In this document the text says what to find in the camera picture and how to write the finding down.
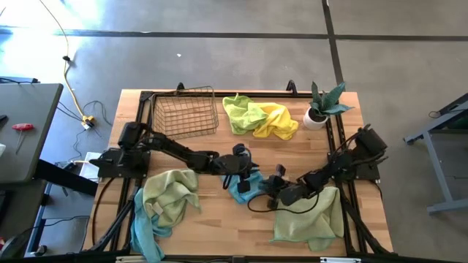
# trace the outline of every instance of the blue towel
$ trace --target blue towel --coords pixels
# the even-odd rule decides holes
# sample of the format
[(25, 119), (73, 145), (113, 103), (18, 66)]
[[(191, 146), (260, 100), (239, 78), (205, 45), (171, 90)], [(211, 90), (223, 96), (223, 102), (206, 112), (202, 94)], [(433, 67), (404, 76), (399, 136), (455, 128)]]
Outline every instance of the blue towel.
[(148, 263), (161, 262), (165, 257), (164, 252), (154, 241), (154, 235), (159, 237), (170, 237), (172, 229), (170, 227), (158, 227), (159, 215), (149, 218), (143, 208), (143, 189), (138, 190), (135, 195), (135, 219), (132, 223), (132, 240), (130, 245), (132, 250), (142, 253)]
[[(241, 181), (239, 176), (234, 175), (231, 178), (231, 182), (229, 184), (228, 191), (231, 193), (233, 198), (237, 201), (239, 204), (245, 204), (247, 203), (250, 199), (252, 199), (254, 196), (260, 194), (262, 191), (258, 188), (259, 183), (263, 180), (263, 176), (260, 173), (259, 169), (254, 167), (252, 168), (253, 173), (250, 174), (250, 177), (247, 178), (246, 180), (250, 182), (250, 191), (245, 192), (245, 193), (239, 193), (237, 191), (237, 184)], [(224, 181), (224, 178), (226, 178), (226, 175), (223, 175), (220, 177), (221, 180)]]

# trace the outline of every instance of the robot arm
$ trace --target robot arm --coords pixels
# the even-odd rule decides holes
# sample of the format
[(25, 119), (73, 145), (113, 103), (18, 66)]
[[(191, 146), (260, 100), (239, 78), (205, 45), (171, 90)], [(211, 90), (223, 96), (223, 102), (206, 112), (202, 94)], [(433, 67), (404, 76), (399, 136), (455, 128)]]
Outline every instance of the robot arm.
[(124, 125), (118, 146), (120, 148), (110, 148), (98, 159), (90, 160), (99, 167), (99, 177), (143, 179), (148, 172), (150, 152), (157, 150), (181, 160), (197, 173), (228, 177), (239, 175), (239, 192), (250, 190), (250, 185), (244, 180), (250, 176), (255, 164), (250, 155), (244, 153), (246, 149), (242, 144), (233, 148), (233, 154), (223, 156), (212, 150), (194, 151), (160, 132), (152, 131), (144, 123), (129, 122)]
[[(350, 150), (347, 145), (353, 140), (356, 147)], [(272, 198), (268, 203), (268, 208), (276, 209), (278, 199), (284, 205), (289, 206), (299, 199), (313, 197), (323, 190), (323, 186), (331, 178), (335, 178), (335, 180), (354, 180), (358, 174), (361, 179), (377, 180), (378, 178), (373, 178), (374, 175), (361, 174), (361, 171), (382, 162), (386, 148), (387, 145), (373, 129), (369, 129), (368, 125), (359, 129), (356, 134), (340, 145), (330, 155), (329, 161), (324, 167), (307, 172), (296, 182), (288, 182), (282, 179), (285, 171), (283, 167), (282, 172), (271, 175), (260, 184), (260, 188)]]

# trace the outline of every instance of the microfiber cloth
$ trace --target microfiber cloth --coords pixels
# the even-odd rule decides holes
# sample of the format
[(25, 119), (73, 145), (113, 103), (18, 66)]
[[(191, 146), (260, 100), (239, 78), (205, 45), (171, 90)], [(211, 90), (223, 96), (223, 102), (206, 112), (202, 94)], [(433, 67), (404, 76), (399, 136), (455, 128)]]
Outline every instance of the microfiber cloth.
[(291, 114), (284, 105), (276, 103), (255, 103), (255, 105), (268, 114), (266, 121), (255, 128), (255, 137), (266, 138), (273, 132), (281, 139), (289, 140), (298, 130), (299, 123), (291, 119)]
[[(222, 180), (226, 178), (225, 175), (220, 177)], [(237, 191), (237, 184), (241, 181), (241, 179), (237, 176), (234, 175), (231, 179), (231, 182), (229, 184), (228, 191), (230, 194), (233, 196), (233, 198), (237, 201), (239, 204), (245, 204), (247, 203), (250, 199), (252, 199), (254, 196), (260, 194), (262, 191), (258, 188), (259, 183), (263, 180), (263, 176), (260, 173), (259, 169), (257, 167), (252, 168), (250, 177), (246, 179), (250, 183), (250, 191), (247, 191), (245, 193), (239, 193)]]
[(138, 190), (135, 195), (135, 219), (130, 229), (132, 239), (130, 245), (132, 250), (141, 253), (149, 263), (160, 262), (165, 257), (159, 245), (154, 241), (154, 235), (169, 237), (172, 229), (169, 227), (158, 227), (159, 216), (156, 214), (149, 218), (143, 209), (143, 189)]
[(222, 106), (229, 116), (233, 134), (245, 134), (265, 122), (268, 114), (253, 102), (248, 96), (239, 94), (223, 98)]
[(311, 251), (323, 251), (336, 237), (343, 237), (343, 216), (336, 187), (325, 187), (318, 197), (300, 199), (288, 207), (279, 202), (278, 208), (304, 211), (311, 208), (317, 198), (317, 206), (307, 213), (276, 211), (272, 241), (307, 242)]
[(143, 207), (149, 218), (159, 215), (159, 227), (173, 227), (182, 221), (187, 203), (200, 209), (198, 178), (194, 171), (170, 170), (146, 180)]

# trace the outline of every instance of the wooden table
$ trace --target wooden table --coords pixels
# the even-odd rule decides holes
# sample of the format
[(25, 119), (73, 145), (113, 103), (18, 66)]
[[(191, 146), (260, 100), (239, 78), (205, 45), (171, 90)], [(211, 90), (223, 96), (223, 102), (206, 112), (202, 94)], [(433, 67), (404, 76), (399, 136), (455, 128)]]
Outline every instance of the wooden table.
[[(122, 91), (110, 136), (110, 147), (117, 147), (117, 140), (124, 124), (135, 120), (140, 92), (141, 90)], [(285, 93), (287, 91), (250, 92)], [(235, 144), (242, 142), (252, 152), (253, 161), (260, 165), (260, 171), (265, 177), (274, 173), (277, 164), (283, 164), (286, 167), (286, 176), (290, 180), (325, 164), (326, 153), (329, 152), (325, 128), (309, 131), (302, 124), (302, 117), (309, 107), (310, 99), (254, 98), (256, 102), (276, 102), (288, 108), (292, 119), (300, 124), (299, 129), (289, 141), (281, 140), (274, 134), (269, 138), (255, 138), (251, 132), (241, 136), (232, 134), (229, 118), (222, 107), (222, 98), (215, 98), (215, 100), (219, 117), (216, 133), (181, 139), (178, 140), (179, 143), (192, 150), (215, 150), (220, 154), (228, 154), (232, 152)], [(355, 107), (342, 115), (344, 131), (349, 137), (363, 125), (358, 95), (353, 92), (343, 93), (340, 102)], [(335, 118), (332, 118), (332, 124), (336, 145), (339, 145)], [(186, 166), (182, 162), (163, 153), (152, 152), (148, 175), (153, 176), (169, 169), (183, 168)], [(94, 206), (104, 184), (105, 181), (99, 184)], [(96, 218), (97, 239), (104, 234), (116, 217), (121, 185), (122, 179), (115, 179), (103, 195)], [(269, 240), (273, 238), (274, 213), (253, 213), (247, 209), (246, 205), (238, 205), (229, 193), (222, 189), (222, 182), (216, 176), (200, 176), (199, 185), (198, 194), (202, 213), (198, 213), (190, 205), (187, 206), (185, 218), (174, 227), (173, 235), (158, 241), (166, 255), (346, 255), (344, 241), (341, 238), (336, 239), (328, 250), (321, 252), (311, 252), (305, 243), (270, 243)], [(363, 221), (382, 246), (392, 251), (382, 200), (377, 187), (367, 181), (356, 181), (355, 185)], [(259, 209), (265, 209), (265, 203), (265, 200), (255, 201)], [(119, 247), (124, 244), (127, 222), (125, 221), (122, 225)], [(351, 220), (350, 228), (352, 243), (357, 248), (355, 227)], [(88, 234), (83, 249), (90, 247), (91, 224), (88, 225)]]

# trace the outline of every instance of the concrete floor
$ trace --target concrete floor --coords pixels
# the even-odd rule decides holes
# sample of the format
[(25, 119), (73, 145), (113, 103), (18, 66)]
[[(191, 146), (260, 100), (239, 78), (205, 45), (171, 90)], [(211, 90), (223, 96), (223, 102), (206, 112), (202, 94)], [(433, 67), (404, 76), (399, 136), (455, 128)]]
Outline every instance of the concrete floor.
[[(108, 31), (185, 31), (326, 34), (320, 0), (54, 1), (45, 3), (65, 28)], [(330, 0), (336, 34), (468, 35), (468, 2), (463, 0)], [(65, 42), (48, 33), (56, 24), (38, 1), (20, 7), (8, 2), (0, 25), (38, 30), (0, 35), (0, 75), (62, 82)], [(69, 81), (78, 100), (98, 99), (113, 119), (122, 88), (284, 89), (294, 79), (300, 90), (314, 80), (335, 84), (326, 39), (206, 39), (156, 37), (70, 37), (76, 66)], [(442, 193), (422, 143), (402, 137), (431, 121), (427, 114), (467, 92), (468, 42), (338, 41), (348, 91), (357, 91), (365, 122), (389, 145), (380, 165), (385, 212), (395, 251), (405, 256), (466, 261), (468, 210), (428, 216), (426, 207)], [(64, 91), (61, 101), (72, 108)], [(98, 121), (99, 108), (88, 108)], [(107, 147), (101, 137), (82, 134), (78, 149)], [(47, 161), (65, 161), (80, 131), (56, 113), (42, 152)], [(75, 205), (90, 205), (89, 200)]]

